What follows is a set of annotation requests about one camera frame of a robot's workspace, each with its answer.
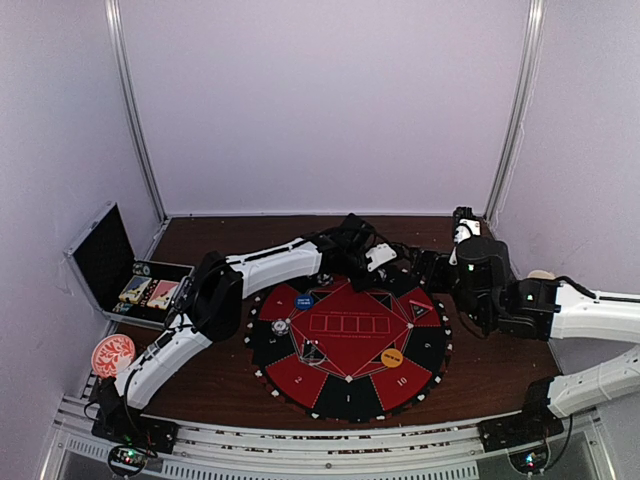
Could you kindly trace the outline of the white chips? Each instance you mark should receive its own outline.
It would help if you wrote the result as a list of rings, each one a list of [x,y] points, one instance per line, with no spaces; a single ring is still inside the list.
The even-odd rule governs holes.
[[[272,333],[277,337],[288,335],[290,331],[289,319],[278,319],[271,324]]]
[[[330,274],[326,274],[326,273],[319,274],[318,277],[317,277],[317,280],[318,280],[318,284],[320,286],[328,286],[328,285],[331,285],[334,282],[333,276],[330,275]]]

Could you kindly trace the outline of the orange big blind button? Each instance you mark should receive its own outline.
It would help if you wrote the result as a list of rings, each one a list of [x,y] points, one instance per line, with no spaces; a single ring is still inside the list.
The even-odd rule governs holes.
[[[398,368],[404,361],[404,355],[396,348],[387,348],[381,353],[380,359],[386,368]]]

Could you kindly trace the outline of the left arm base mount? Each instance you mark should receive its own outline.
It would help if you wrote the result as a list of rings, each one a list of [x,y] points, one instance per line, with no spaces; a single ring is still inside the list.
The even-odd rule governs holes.
[[[113,378],[100,380],[94,386],[89,402],[98,407],[91,430],[94,436],[149,448],[156,453],[173,452],[178,425],[172,421],[142,416],[139,410],[128,406],[118,393]]]

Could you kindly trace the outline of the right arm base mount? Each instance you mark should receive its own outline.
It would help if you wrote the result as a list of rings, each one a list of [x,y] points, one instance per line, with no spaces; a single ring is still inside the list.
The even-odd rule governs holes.
[[[515,414],[484,420],[477,425],[485,452],[513,449],[521,445],[542,442],[564,432],[561,419]]]

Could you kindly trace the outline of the blue small blind button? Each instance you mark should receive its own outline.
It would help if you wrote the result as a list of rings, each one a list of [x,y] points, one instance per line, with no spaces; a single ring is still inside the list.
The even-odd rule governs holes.
[[[294,300],[294,307],[300,311],[310,310],[315,304],[314,297],[310,294],[298,295]]]

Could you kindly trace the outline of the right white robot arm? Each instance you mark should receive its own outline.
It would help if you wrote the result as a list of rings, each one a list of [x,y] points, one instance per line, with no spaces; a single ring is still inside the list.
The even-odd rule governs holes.
[[[631,344],[596,366],[529,385],[523,412],[513,419],[519,440],[535,440],[551,424],[578,411],[639,390],[639,298],[590,290],[568,276],[516,279],[506,243],[471,236],[449,254],[412,248],[411,270],[450,295],[483,335],[525,339],[590,338]]]

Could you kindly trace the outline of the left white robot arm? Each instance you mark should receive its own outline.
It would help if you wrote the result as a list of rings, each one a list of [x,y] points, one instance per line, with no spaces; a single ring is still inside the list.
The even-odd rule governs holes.
[[[137,442],[144,424],[131,411],[144,409],[192,357],[232,337],[247,297],[322,272],[367,280],[381,266],[403,257],[406,248],[350,214],[337,227],[261,251],[229,256],[210,252],[196,273],[192,292],[169,326],[130,366],[99,383],[96,403],[106,429],[123,444]]]

